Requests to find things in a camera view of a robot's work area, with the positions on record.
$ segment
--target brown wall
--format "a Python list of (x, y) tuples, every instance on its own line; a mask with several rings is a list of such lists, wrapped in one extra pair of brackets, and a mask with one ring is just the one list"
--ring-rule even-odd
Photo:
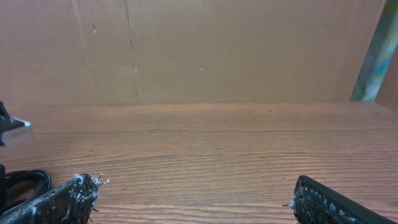
[(0, 1), (0, 99), (346, 101), (384, 1)]
[(376, 102), (398, 113), (398, 50), (383, 79)]

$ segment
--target black cable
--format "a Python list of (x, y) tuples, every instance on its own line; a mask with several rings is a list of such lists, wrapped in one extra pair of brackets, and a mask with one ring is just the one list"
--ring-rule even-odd
[(22, 203), (31, 202), (51, 189), (51, 176), (44, 170), (16, 171), (5, 174), (3, 178), (1, 178), (1, 176), (0, 174), (0, 196), (3, 198), (7, 198), (7, 190), (21, 182), (31, 182), (33, 184), (34, 193), (27, 199), (6, 202), (0, 205), (0, 215), (13, 210)]

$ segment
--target wooden tabletop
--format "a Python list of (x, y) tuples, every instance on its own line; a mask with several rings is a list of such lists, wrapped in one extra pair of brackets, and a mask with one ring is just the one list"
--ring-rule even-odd
[(104, 174), (94, 223), (295, 223), (308, 175), (398, 222), (398, 115), (374, 103), (11, 109), (34, 139), (1, 149), (54, 187)]

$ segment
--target table surface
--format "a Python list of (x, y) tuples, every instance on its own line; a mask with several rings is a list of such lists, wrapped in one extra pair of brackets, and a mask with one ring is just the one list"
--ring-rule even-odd
[(1, 149), (54, 186), (104, 174), (94, 223), (295, 223), (308, 175), (398, 222), (398, 115), (374, 103), (48, 106), (11, 110), (34, 139)]

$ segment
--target black wire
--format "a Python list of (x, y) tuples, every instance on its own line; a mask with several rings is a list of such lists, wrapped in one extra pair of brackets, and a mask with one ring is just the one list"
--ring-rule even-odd
[(32, 182), (34, 193), (27, 199), (17, 200), (2, 206), (0, 208), (0, 215), (6, 211), (13, 210), (22, 203), (31, 202), (51, 189), (51, 176), (44, 170), (10, 172), (4, 177), (4, 186), (6, 190), (21, 182)]

